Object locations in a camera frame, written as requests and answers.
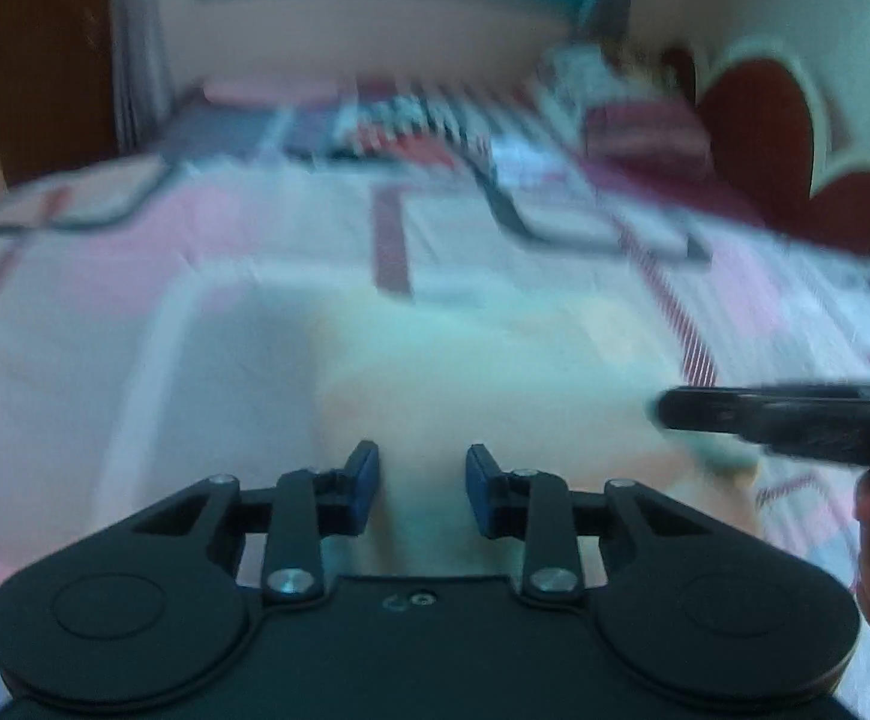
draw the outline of patterned bedsheet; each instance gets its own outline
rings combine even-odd
[[[139,157],[0,202],[0,580],[208,474],[318,466],[302,314],[323,290],[648,295],[688,382],[870,379],[870,263],[558,164],[554,182],[499,175],[547,245],[467,175],[276,149]],[[757,485],[766,537],[851,584],[854,474],[774,459]],[[840,697],[870,720],[867,628]]]

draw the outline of bed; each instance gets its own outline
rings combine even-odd
[[[441,157],[335,153],[393,92],[521,151],[488,188]],[[587,161],[524,95],[477,84],[193,95],[148,153],[0,199],[0,581],[213,473],[322,464],[301,317],[325,290],[610,290],[657,306],[688,383],[870,380],[870,258],[780,235],[755,195]],[[855,480],[775,458],[755,487],[768,541],[846,586]],[[867,627],[839,697],[870,720]]]

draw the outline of door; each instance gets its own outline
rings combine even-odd
[[[0,0],[6,182],[116,152],[109,0]]]

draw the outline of black handheld device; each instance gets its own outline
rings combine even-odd
[[[657,413],[675,430],[734,433],[775,454],[870,467],[870,386],[683,386],[659,399]]]
[[[482,536],[524,542],[520,577],[330,583],[320,541],[362,532],[379,474],[365,442],[268,490],[212,477],[16,574],[1,717],[851,717],[849,592],[635,482],[578,493],[474,446],[459,483]],[[246,533],[267,533],[260,589],[235,582]]]

